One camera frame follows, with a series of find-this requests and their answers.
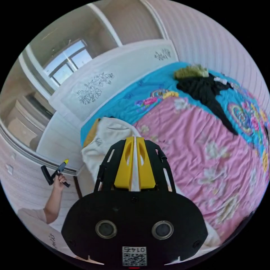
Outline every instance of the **pink bedspread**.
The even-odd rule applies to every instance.
[[[222,242],[260,204],[269,164],[265,171],[256,151],[214,115],[169,97],[134,126],[161,147],[176,185],[199,207]]]

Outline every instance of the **bed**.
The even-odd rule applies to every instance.
[[[216,100],[232,134],[200,101],[177,88],[170,40],[147,40],[104,53],[68,78],[50,100],[80,129],[81,145],[98,118],[123,120],[167,155],[177,189],[201,210],[223,243],[255,211],[269,182],[270,117],[233,78]]]

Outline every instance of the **person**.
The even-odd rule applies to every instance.
[[[61,232],[55,230],[49,224],[54,222],[59,215],[62,193],[64,189],[65,176],[56,175],[53,183],[51,195],[43,209],[26,209],[18,210],[18,217],[23,222],[25,227],[39,240],[49,245],[50,247],[79,260],[102,264],[91,260],[82,259],[76,256],[67,246]]]

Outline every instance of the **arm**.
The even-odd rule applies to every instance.
[[[51,196],[48,199],[45,208],[43,209],[47,224],[54,222],[59,215],[62,192],[64,188],[63,182],[66,182],[66,178],[62,174],[59,176],[56,175]]]

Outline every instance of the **yellow panel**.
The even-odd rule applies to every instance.
[[[156,182],[152,172],[144,138],[137,137],[136,141],[140,190],[154,188]]]
[[[116,188],[124,188],[128,189],[129,191],[131,190],[133,151],[134,151],[134,137],[128,137],[126,138],[118,172],[114,181],[114,185]]]

